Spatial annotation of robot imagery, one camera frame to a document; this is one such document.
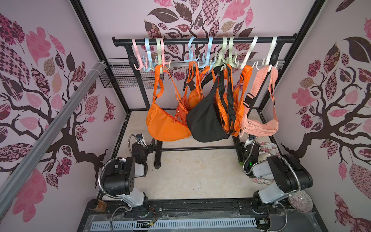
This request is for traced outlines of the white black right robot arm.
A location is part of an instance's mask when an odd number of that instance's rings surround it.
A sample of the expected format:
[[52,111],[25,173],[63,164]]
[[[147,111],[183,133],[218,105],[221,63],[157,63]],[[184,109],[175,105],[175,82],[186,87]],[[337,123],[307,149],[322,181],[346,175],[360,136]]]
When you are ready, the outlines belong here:
[[261,145],[253,142],[240,145],[243,148],[243,171],[249,178],[263,178],[271,181],[264,189],[254,193],[252,210],[261,215],[264,207],[313,186],[313,178],[291,154],[273,155],[263,151]]

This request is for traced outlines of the black fanny pack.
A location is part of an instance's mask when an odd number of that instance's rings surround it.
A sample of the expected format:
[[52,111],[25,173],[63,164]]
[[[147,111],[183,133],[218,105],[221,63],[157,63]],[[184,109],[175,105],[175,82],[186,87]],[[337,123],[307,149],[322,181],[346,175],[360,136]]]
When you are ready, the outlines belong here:
[[216,113],[217,105],[214,103],[221,74],[220,67],[214,68],[209,73],[212,78],[215,77],[213,87],[209,94],[186,117],[187,126],[193,138],[201,143],[216,142],[229,138],[229,135],[224,131],[218,120],[219,116]]
[[221,125],[226,134],[235,136],[236,111],[234,109],[232,70],[230,65],[223,65],[218,73],[216,103]]

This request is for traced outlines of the pink fanny pack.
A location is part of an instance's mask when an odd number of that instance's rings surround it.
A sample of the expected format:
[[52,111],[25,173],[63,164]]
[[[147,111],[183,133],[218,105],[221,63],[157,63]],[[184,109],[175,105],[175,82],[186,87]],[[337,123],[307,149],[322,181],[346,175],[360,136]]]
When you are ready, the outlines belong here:
[[[250,112],[251,105],[253,100],[258,96],[259,90],[263,85],[264,80],[266,79],[267,73],[271,72],[270,82],[268,86],[268,92],[270,94],[272,103],[273,103],[273,119],[267,123],[260,123],[257,120],[249,119],[247,114]],[[249,135],[254,135],[257,137],[266,137],[274,135],[279,129],[279,121],[276,115],[275,110],[275,99],[274,99],[274,89],[275,82],[278,78],[278,70],[272,65],[265,66],[261,68],[255,77],[252,89],[247,93],[243,106],[244,112],[242,117],[242,122],[240,123],[240,133],[239,137],[247,133]]]

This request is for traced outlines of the orange bag with black straps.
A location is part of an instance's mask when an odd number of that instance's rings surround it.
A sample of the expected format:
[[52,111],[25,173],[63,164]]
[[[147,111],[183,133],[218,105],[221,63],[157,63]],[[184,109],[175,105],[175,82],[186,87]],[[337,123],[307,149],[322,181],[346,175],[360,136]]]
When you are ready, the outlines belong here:
[[191,136],[191,131],[188,126],[178,119],[178,115],[170,115],[156,103],[157,99],[159,99],[164,93],[164,84],[160,79],[160,73],[169,72],[160,65],[155,68],[152,104],[146,117],[146,125],[149,134],[155,140],[162,142],[174,142],[186,139]]

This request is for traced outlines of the orange bag bottom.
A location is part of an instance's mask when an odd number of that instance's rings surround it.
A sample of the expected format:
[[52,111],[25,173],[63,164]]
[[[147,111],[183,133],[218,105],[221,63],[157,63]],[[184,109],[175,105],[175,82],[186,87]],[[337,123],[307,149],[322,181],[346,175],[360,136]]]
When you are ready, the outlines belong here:
[[206,78],[210,68],[207,66],[204,71],[199,70],[195,61],[188,64],[188,77],[185,82],[185,104],[188,111],[193,109],[203,98],[202,81]]

